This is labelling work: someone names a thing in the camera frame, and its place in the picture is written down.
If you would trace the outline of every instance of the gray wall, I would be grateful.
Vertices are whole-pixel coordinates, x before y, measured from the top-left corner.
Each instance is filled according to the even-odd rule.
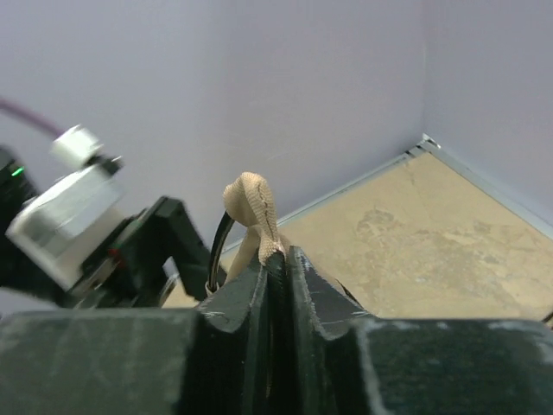
[[[87,126],[126,159],[126,209],[183,198],[210,242],[243,170],[282,216],[416,143],[423,48],[419,1],[0,3],[0,93]],[[63,172],[0,131],[43,187]]]
[[[553,2],[424,6],[425,132],[553,223]]]

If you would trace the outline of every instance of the beige cloth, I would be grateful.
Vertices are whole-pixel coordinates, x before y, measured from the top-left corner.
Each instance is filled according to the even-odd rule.
[[[277,229],[277,211],[269,184],[260,175],[245,172],[223,194],[226,212],[238,223],[247,227],[246,235],[231,267],[226,282],[236,278],[250,263],[259,248],[259,263],[267,265],[267,259],[275,252],[286,258],[289,241]],[[329,276],[323,276],[336,290],[344,294],[341,284]]]

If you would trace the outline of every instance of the purple cable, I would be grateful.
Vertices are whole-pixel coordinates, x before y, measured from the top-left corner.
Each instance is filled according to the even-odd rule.
[[[54,140],[58,138],[65,131],[58,128],[56,125],[51,124],[46,119],[26,108],[19,106],[9,100],[0,97],[0,111],[6,112],[13,118],[19,118],[21,121],[34,126],[37,130],[46,132]]]

